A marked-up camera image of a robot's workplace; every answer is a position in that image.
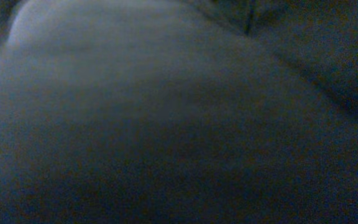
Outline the grey shorts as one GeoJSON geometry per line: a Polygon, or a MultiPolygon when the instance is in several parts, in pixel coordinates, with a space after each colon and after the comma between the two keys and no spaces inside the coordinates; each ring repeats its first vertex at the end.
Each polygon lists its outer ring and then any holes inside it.
{"type": "Polygon", "coordinates": [[[358,1],[27,1],[0,223],[358,223],[358,1]]]}

